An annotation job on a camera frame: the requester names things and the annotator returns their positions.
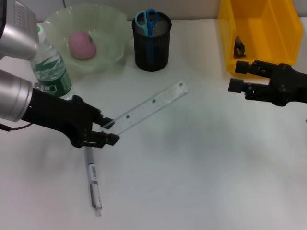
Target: small object in bin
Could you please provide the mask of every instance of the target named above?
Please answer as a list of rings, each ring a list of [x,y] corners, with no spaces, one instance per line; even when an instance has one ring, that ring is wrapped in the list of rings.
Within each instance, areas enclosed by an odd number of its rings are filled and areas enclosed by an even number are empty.
[[[241,42],[240,37],[236,36],[234,55],[236,55],[237,57],[241,58],[241,57],[245,57],[246,56],[244,53],[245,53],[245,46]]]

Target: bowl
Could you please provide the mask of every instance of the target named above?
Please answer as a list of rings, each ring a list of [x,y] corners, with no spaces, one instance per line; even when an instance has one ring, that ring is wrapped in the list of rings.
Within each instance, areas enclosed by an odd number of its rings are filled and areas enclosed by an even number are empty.
[[[82,3],[56,11],[42,24],[46,37],[62,54],[65,66],[80,73],[97,72],[120,60],[133,37],[127,16],[107,5]],[[70,54],[68,39],[76,31],[87,32],[96,44],[96,55],[78,60]]]

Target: white pen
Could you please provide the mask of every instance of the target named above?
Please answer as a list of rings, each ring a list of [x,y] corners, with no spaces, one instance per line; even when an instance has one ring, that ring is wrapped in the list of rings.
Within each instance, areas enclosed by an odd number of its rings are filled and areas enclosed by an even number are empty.
[[[93,208],[96,210],[96,216],[100,217],[102,205],[100,200],[99,186],[97,181],[97,174],[94,164],[92,147],[86,147],[86,159],[87,159],[87,169],[88,169],[88,177],[90,184],[91,202]]]

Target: blue scissors handle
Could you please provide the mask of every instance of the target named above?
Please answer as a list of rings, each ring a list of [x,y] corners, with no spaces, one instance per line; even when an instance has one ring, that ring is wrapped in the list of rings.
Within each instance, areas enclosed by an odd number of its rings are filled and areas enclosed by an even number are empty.
[[[155,14],[155,20],[153,23],[150,23],[150,12],[153,12]],[[158,12],[155,9],[148,9],[146,11],[146,16],[147,16],[147,29],[148,29],[148,36],[153,35],[153,27],[157,24],[159,20]]]
[[[140,24],[138,23],[138,17],[139,17],[141,14],[143,14],[143,17],[144,17],[144,25],[140,25]],[[143,29],[144,35],[145,35],[145,36],[148,36],[148,25],[147,25],[147,21],[148,21],[148,20],[147,20],[147,13],[146,13],[145,11],[139,11],[139,12],[136,14],[136,16],[135,16],[134,21],[135,21],[135,24],[136,24],[138,27],[140,27],[141,29]]]

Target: pink ball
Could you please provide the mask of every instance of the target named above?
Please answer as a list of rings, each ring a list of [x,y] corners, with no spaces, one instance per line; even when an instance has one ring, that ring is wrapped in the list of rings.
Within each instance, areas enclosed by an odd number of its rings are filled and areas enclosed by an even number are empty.
[[[68,40],[71,55],[76,59],[87,60],[96,55],[96,45],[92,37],[84,31],[76,31]]]

